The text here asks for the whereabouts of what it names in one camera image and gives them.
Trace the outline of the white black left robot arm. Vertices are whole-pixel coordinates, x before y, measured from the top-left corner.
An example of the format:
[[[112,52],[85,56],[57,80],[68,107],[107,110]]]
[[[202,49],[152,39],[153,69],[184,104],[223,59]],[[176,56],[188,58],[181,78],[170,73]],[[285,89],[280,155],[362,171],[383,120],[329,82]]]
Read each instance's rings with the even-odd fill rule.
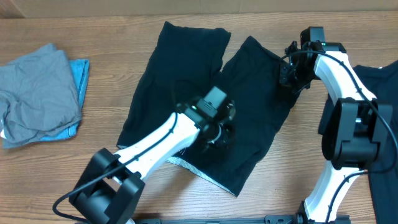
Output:
[[[115,153],[103,148],[89,161],[68,201],[82,223],[127,224],[156,169],[196,140],[216,145],[228,133],[224,124],[235,115],[234,101],[214,86],[206,96],[178,103],[155,131]]]

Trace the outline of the black shorts with patterned waistband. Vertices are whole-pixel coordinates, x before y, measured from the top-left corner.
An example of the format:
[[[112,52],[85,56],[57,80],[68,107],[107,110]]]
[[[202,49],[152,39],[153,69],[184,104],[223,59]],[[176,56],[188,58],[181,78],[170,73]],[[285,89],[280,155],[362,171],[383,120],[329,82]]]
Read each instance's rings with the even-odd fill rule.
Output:
[[[237,196],[297,101],[279,85],[280,58],[248,37],[228,62],[230,33],[166,22],[117,141],[124,149],[174,115],[201,129],[170,162]]]

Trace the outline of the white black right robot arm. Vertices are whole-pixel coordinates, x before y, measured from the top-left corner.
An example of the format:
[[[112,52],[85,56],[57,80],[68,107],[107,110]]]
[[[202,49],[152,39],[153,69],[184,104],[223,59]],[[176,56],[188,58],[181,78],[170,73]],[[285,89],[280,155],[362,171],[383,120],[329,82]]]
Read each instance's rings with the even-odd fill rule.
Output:
[[[267,216],[270,223],[350,223],[337,214],[353,182],[370,174],[388,138],[392,106],[381,103],[358,78],[341,43],[327,42],[322,27],[308,27],[285,49],[287,62],[279,69],[279,84],[293,93],[320,80],[333,102],[322,134],[323,171],[311,194],[294,215]]]

